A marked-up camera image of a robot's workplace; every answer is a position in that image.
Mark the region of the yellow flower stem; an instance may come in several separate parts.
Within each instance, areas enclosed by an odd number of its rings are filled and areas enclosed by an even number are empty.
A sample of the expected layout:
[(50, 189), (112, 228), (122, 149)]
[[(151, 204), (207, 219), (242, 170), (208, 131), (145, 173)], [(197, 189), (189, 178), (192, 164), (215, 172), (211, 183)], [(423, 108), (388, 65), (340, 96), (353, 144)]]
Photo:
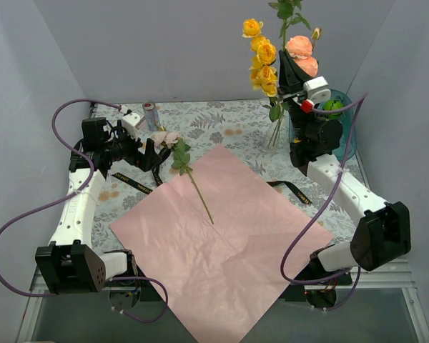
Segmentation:
[(265, 108), (268, 118), (274, 122), (279, 115), (285, 116), (282, 97), (278, 94), (278, 70), (274, 66), (277, 58), (276, 46), (262, 34), (263, 22), (246, 19), (242, 24), (242, 37), (250, 40), (251, 58), (250, 84), (261, 91), (269, 100)]

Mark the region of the black ribbon gold lettering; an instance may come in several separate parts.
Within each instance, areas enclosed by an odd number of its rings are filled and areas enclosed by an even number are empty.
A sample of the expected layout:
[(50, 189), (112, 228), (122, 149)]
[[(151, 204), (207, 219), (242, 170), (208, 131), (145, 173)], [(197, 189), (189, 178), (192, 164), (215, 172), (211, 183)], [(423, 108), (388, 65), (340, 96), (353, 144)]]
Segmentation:
[[(161, 184), (163, 184), (162, 179), (160, 178), (159, 172), (160, 172), (160, 166), (161, 164), (167, 160), (167, 158), (170, 156), (171, 152), (167, 147), (164, 147), (160, 150), (160, 152), (158, 153), (159, 157), (161, 158), (161, 162), (158, 163), (157, 165), (155, 165), (152, 169), (152, 176), (154, 178), (154, 183), (156, 184), (156, 186), (160, 186)], [(112, 174), (112, 177), (114, 177), (115, 179), (118, 179), (121, 182), (124, 182), (125, 184), (131, 186), (132, 188), (140, 191), (141, 193), (144, 194), (150, 194), (152, 192), (152, 189), (150, 189), (149, 187), (146, 187), (143, 184), (140, 184), (139, 182), (127, 177), (126, 175), (123, 175), (119, 172)], [(297, 199), (306, 205), (311, 204), (312, 202), (310, 201), (310, 199), (304, 195), (303, 191), (301, 191), (297, 186), (295, 186), (292, 182), (288, 182), (288, 181), (269, 181), (267, 182), (271, 187), (278, 187), (280, 185), (285, 185), (296, 197)]]

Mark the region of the light pink flower stem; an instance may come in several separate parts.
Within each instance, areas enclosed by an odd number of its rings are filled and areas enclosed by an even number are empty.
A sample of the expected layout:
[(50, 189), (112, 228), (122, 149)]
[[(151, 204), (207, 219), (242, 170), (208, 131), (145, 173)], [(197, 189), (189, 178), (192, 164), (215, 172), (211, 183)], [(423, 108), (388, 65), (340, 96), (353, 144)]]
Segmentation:
[(168, 131), (159, 131), (155, 135), (154, 140), (155, 146), (162, 146), (164, 148), (167, 148), (170, 150), (172, 157), (173, 157), (173, 163), (172, 168), (177, 169), (179, 171), (179, 175), (182, 176), (183, 174), (187, 174), (191, 183), (193, 184), (198, 197), (200, 201), (203, 204), (203, 207), (207, 213), (207, 216), (211, 222), (211, 224), (214, 224), (214, 220), (212, 218), (212, 214), (210, 213), (210, 210), (207, 206), (206, 201), (204, 200), (204, 197), (192, 175), (193, 169), (189, 165), (191, 156), (190, 156), (190, 149), (191, 147), (186, 143), (183, 136), (176, 131), (168, 132)]

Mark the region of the orange-pink flower stem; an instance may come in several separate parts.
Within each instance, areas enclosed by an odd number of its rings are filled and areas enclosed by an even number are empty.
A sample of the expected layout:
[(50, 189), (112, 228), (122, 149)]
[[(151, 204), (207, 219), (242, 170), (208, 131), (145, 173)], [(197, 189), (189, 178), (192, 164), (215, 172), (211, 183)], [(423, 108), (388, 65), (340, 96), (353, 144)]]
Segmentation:
[[(285, 48), (282, 50), (286, 50), (287, 53), (289, 54), (290, 64), (293, 58), (306, 59), (308, 57), (314, 57), (313, 51), (315, 48), (315, 44), (320, 39), (321, 36), (322, 36), (322, 29), (316, 26), (312, 30), (311, 36), (297, 35), (289, 38), (287, 40)], [(278, 71), (278, 94), (279, 94), (279, 71)], [(280, 95), (280, 96), (282, 97), (283, 105), (286, 113), (288, 111), (288, 106), (287, 106), (285, 97), (286, 96), (297, 96), (298, 98), (301, 96), (304, 97), (303, 87), (301, 89), (294, 89), (292, 87), (289, 94), (286, 94), (284, 96)]]

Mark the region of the clear glass vase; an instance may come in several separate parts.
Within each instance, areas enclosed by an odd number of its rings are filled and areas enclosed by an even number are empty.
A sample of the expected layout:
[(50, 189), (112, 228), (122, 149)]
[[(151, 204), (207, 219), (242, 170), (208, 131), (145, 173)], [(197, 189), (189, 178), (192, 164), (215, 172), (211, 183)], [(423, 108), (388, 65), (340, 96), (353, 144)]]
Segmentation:
[(280, 136), (282, 132), (282, 123), (284, 115), (279, 115), (279, 118), (270, 122), (262, 139), (262, 147), (268, 151), (277, 151), (280, 148)]

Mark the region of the pink and purple wrapping paper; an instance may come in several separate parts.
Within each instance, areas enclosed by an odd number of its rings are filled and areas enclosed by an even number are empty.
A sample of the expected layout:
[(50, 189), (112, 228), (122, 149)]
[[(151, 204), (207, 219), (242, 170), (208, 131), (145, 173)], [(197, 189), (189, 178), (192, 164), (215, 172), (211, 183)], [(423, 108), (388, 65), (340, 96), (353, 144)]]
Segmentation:
[(239, 342), (332, 235), (232, 152), (216, 146), (191, 175), (157, 187), (111, 225), (162, 283), (198, 342)]

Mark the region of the pale pink flower stem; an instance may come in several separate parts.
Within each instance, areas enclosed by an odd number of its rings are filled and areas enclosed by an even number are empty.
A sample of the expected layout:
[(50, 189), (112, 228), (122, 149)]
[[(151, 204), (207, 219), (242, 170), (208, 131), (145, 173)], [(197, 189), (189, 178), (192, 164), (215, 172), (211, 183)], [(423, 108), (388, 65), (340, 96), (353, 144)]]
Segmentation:
[(308, 30), (311, 30), (309, 21), (302, 15), (301, 0), (277, 0), (267, 4), (276, 11), (277, 17), (282, 21), (279, 38), (283, 49), (287, 43), (287, 30), (291, 26), (304, 24)]

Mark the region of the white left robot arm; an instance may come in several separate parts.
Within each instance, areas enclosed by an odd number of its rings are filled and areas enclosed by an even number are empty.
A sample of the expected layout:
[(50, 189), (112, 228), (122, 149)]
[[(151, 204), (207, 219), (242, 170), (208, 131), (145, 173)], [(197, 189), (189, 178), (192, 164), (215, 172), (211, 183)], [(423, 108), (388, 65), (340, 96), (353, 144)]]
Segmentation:
[(99, 292), (115, 278), (129, 286), (137, 280), (134, 255), (126, 249), (96, 254), (92, 227), (97, 200), (113, 163), (125, 161), (148, 172), (161, 162), (152, 140), (140, 151), (143, 117), (131, 113), (116, 126), (104, 117), (85, 119), (83, 137), (74, 145), (69, 163), (69, 195), (49, 244), (36, 250), (35, 260), (52, 294)]

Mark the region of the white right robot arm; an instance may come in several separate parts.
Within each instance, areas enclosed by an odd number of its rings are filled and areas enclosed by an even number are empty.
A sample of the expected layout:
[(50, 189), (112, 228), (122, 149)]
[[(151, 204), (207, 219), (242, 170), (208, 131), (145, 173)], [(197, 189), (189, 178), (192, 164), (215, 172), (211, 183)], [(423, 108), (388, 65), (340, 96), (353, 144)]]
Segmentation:
[(371, 272), (411, 250), (410, 212), (402, 202), (390, 203), (371, 192), (345, 170), (346, 161), (338, 161), (333, 151), (340, 145), (342, 124), (330, 119), (333, 113), (320, 108), (330, 99), (324, 77), (312, 77), (297, 65), (286, 50), (279, 52), (278, 94), (290, 115), (292, 165), (318, 183), (329, 195), (321, 209), (287, 248), (285, 262), (330, 202), (335, 202), (356, 226), (348, 242), (323, 247), (310, 255), (310, 278), (298, 280), (285, 276), (291, 284), (325, 284), (353, 267)]

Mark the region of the silver drink can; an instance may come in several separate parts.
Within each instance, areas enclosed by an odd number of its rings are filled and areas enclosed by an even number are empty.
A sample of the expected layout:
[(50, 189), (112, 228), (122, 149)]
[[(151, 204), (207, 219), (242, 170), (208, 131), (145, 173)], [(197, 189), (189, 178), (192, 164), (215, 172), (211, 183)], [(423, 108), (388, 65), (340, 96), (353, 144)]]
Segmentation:
[(161, 125), (157, 105), (153, 101), (145, 101), (142, 103), (142, 109), (149, 130), (159, 131)]

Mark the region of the teal plastic tray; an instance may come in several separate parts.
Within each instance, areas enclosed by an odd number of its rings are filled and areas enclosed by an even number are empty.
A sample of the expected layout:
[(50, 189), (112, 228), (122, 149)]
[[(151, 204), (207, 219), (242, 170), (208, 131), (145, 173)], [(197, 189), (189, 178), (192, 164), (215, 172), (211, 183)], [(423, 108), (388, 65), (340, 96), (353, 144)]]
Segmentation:
[[(350, 98), (341, 91), (333, 89), (331, 99), (339, 99), (344, 106), (351, 104)], [(323, 110), (325, 103), (317, 104), (316, 108)], [(357, 149), (356, 134), (350, 133), (353, 119), (353, 109), (342, 111), (337, 117), (328, 117), (328, 114), (317, 114), (322, 118), (320, 142), (290, 142), (290, 158), (295, 167), (304, 166), (323, 154), (333, 154), (338, 161), (350, 159)]]

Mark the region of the green ball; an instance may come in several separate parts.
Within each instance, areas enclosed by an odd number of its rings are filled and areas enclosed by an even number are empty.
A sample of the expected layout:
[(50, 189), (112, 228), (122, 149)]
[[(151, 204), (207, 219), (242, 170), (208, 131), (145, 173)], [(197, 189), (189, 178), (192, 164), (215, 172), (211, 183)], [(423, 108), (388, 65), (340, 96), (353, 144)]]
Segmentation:
[[(327, 101), (324, 105), (323, 105), (323, 110), (324, 111), (334, 111), (336, 109), (342, 109), (344, 107), (344, 104), (342, 101), (340, 101), (339, 99), (331, 99), (329, 101)], [(328, 117), (333, 117), (333, 118), (337, 118), (342, 114), (341, 111), (335, 112), (335, 113), (331, 113), (328, 114)]]

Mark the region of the floral tablecloth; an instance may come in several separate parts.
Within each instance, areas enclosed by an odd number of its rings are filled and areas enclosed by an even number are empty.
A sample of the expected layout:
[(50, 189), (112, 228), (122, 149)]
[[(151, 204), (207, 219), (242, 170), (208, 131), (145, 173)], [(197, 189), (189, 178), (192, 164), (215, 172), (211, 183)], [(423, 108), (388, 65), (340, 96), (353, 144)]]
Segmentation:
[[(190, 150), (192, 163), (221, 144), (264, 180), (286, 180), (295, 184), (310, 198), (312, 204), (301, 203), (285, 185), (280, 185), (275, 190), (300, 211), (313, 217), (324, 204), (329, 191), (325, 191), (317, 183), (304, 177), (291, 165), (287, 115), (282, 122), (279, 146), (277, 149), (266, 149), (267, 142), (263, 142), (268, 135), (270, 122), (266, 118), (267, 109), (262, 108), (265, 102), (264, 99), (170, 102), (157, 104), (157, 109), (163, 125), (169, 131), (178, 131), (192, 146)], [(96, 199), (97, 203), (94, 203), (97, 208), (91, 231), (88, 231), (91, 233), (89, 238), (91, 238), (92, 249), (97, 254), (124, 248), (109, 226), (145, 197), (145, 194), (139, 190), (111, 177), (111, 174), (116, 172), (125, 174), (146, 187), (155, 188), (151, 172), (145, 174), (124, 161), (112, 166), (104, 188)], [(202, 185), (203, 178), (195, 173), (194, 178), (213, 216), (214, 227), (225, 229), (226, 227), (220, 224), (222, 210), (227, 210), (227, 205), (221, 205), (221, 209), (215, 209), (217, 201), (211, 199), (209, 187)], [(333, 235), (331, 243), (334, 244), (351, 240), (357, 226), (352, 223), (345, 208), (342, 209), (334, 201), (318, 218), (318, 223), (331, 232)]]

